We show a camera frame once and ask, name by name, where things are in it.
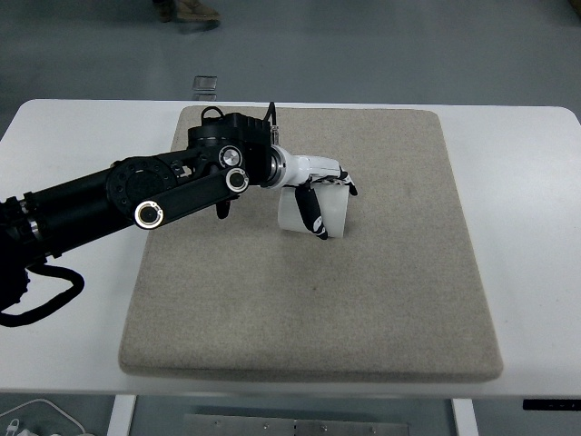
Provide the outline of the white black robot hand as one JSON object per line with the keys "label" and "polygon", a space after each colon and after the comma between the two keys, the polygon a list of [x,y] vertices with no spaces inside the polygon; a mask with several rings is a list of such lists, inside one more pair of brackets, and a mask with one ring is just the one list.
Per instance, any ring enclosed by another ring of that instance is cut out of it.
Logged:
{"label": "white black robot hand", "polygon": [[295,188],[294,197],[300,218],[305,228],[321,240],[328,239],[328,232],[322,219],[317,194],[309,185],[301,184],[325,178],[336,179],[337,183],[349,188],[351,196],[358,195],[349,173],[336,160],[321,156],[294,155],[280,146],[272,147],[270,188],[298,186]]}

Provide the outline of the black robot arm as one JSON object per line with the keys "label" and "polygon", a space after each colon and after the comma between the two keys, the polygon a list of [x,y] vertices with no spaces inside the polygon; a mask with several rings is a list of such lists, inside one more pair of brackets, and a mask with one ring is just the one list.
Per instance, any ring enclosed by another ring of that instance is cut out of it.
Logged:
{"label": "black robot arm", "polygon": [[357,194],[350,175],[330,158],[293,155],[279,144],[276,109],[263,118],[202,111],[184,150],[135,156],[108,169],[1,204],[1,323],[38,322],[84,288],[83,276],[48,257],[131,225],[151,230],[214,207],[219,218],[250,186],[291,188],[306,229],[329,237],[319,185]]}

